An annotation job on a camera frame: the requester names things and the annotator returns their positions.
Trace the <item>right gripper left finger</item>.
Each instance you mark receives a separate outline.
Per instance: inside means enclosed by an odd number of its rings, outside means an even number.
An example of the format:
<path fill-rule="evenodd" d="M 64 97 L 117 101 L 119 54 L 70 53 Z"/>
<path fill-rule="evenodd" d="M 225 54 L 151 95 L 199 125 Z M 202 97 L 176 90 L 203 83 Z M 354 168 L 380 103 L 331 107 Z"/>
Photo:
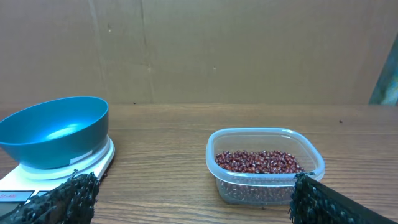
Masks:
<path fill-rule="evenodd" d="M 66 182 L 46 194 L 33 196 L 29 203 L 2 217 L 1 223 L 90 224 L 95 213 L 100 180 L 92 172 L 76 173 L 75 170 Z"/>

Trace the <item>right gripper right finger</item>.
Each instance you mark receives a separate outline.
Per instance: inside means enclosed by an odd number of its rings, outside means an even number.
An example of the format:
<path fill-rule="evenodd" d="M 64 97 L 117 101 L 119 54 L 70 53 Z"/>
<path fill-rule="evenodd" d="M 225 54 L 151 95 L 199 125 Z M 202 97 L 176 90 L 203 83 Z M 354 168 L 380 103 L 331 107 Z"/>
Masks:
<path fill-rule="evenodd" d="M 311 178 L 313 172 L 295 175 L 289 202 L 293 224 L 397 224 Z"/>

